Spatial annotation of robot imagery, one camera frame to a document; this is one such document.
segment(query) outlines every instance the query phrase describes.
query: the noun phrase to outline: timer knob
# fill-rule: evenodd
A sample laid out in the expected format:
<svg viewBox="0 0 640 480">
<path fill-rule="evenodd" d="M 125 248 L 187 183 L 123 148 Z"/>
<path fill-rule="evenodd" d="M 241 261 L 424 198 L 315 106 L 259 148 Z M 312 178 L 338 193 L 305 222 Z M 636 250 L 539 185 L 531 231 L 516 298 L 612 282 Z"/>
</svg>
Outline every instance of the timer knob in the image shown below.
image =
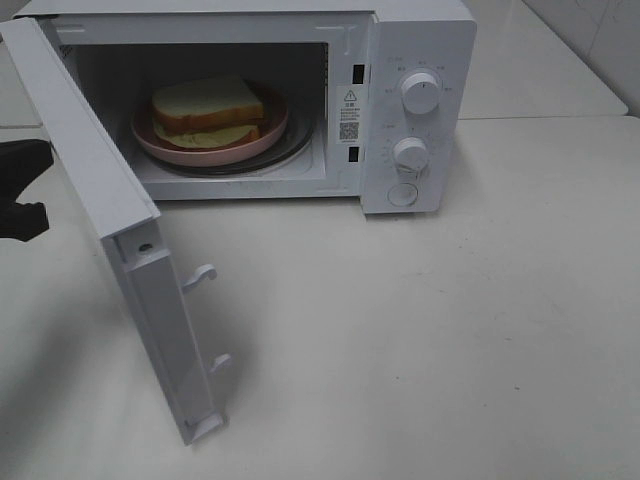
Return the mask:
<svg viewBox="0 0 640 480">
<path fill-rule="evenodd" d="M 429 163 L 427 146 L 419 138 L 404 138 L 393 147 L 393 161 L 398 172 L 418 174 Z"/>
<path fill-rule="evenodd" d="M 402 103 L 408 112 L 424 115 L 440 103 L 442 84 L 438 76 L 429 71 L 416 71 L 404 79 L 400 90 Z"/>
</svg>

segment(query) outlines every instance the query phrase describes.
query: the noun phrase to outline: pink plate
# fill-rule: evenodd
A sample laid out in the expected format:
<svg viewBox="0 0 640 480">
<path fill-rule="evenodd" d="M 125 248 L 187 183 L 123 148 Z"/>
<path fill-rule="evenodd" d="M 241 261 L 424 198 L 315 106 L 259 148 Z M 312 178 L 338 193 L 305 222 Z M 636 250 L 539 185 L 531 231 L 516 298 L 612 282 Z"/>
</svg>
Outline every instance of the pink plate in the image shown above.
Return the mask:
<svg viewBox="0 0 640 480">
<path fill-rule="evenodd" d="M 287 126 L 289 111 L 285 99 L 269 87 L 249 83 L 265 107 L 266 124 L 260 126 L 260 138 L 241 145 L 212 149 L 184 149 L 160 140 L 153 132 L 151 104 L 140 105 L 131 119 L 131 129 L 142 148 L 160 160 L 186 167 L 214 167 L 241 162 L 258 155 L 276 143 Z"/>
</svg>

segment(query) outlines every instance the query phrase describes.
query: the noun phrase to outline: microwave door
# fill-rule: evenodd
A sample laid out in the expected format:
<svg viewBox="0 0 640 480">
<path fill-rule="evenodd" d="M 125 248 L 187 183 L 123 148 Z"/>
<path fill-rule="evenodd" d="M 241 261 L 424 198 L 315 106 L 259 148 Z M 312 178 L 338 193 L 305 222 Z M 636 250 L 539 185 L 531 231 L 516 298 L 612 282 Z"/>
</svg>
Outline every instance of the microwave door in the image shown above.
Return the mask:
<svg viewBox="0 0 640 480">
<path fill-rule="evenodd" d="M 183 297 L 199 280 L 213 278 L 215 270 L 205 265 L 188 280 L 178 279 L 158 226 L 159 211 L 62 64 L 55 50 L 59 46 L 42 28 L 22 18 L 0 23 L 0 35 L 97 232 L 189 444 L 223 422 L 210 377 L 229 358 L 205 363 Z"/>
</svg>

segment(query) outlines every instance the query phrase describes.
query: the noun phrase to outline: white microwave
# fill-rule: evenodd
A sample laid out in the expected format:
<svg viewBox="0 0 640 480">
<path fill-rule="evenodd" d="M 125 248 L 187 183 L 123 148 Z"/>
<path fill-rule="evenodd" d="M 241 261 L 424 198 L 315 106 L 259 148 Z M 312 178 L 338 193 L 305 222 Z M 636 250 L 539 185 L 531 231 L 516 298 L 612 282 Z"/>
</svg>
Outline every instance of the white microwave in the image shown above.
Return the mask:
<svg viewBox="0 0 640 480">
<path fill-rule="evenodd" d="M 185 443 L 221 425 L 215 372 L 154 200 L 355 196 L 365 213 L 442 196 L 476 25 L 459 0 L 34 0 L 0 34 L 101 239 Z M 154 89 L 234 72 L 281 92 L 258 160 L 176 169 L 140 147 Z"/>
</svg>

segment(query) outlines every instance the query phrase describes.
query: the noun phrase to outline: bread slice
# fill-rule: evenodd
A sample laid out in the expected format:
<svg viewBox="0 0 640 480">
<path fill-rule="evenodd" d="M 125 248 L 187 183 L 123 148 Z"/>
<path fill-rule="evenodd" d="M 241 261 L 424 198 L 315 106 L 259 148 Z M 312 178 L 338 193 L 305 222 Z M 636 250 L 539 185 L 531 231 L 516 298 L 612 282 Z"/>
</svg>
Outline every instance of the bread slice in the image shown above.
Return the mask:
<svg viewBox="0 0 640 480">
<path fill-rule="evenodd" d="M 158 89 L 154 118 L 170 133 L 255 123 L 264 106 L 238 75 L 205 78 Z"/>
<path fill-rule="evenodd" d="M 153 131 L 161 140 L 186 149 L 220 148 L 231 144 L 243 145 L 260 138 L 260 130 L 256 125 L 170 134 L 160 123 L 153 119 Z"/>
</svg>

